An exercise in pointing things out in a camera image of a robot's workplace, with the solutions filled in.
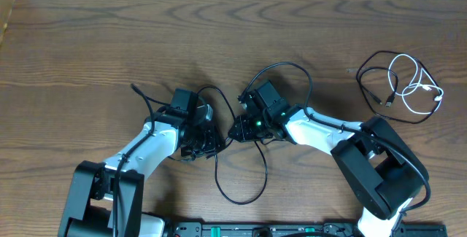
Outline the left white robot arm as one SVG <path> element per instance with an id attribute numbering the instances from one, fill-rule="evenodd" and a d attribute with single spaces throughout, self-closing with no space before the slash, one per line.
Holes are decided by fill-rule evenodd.
<path id="1" fill-rule="evenodd" d="M 177 150 L 194 160 L 223 149 L 225 142 L 211 123 L 188 125 L 166 115 L 147 120 L 121 151 L 75 168 L 58 235 L 167 236 L 167 221 L 142 211 L 145 181 Z"/>

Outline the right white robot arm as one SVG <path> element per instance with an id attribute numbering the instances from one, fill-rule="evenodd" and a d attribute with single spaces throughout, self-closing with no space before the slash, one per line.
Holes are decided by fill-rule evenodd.
<path id="1" fill-rule="evenodd" d="M 265 108 L 236 117 L 228 135 L 237 142 L 285 140 L 330 155 L 363 206 L 357 228 L 364 236 L 394 236 L 406 213 L 431 197 L 426 167 L 380 117 L 347 122 L 300 105 Z"/>

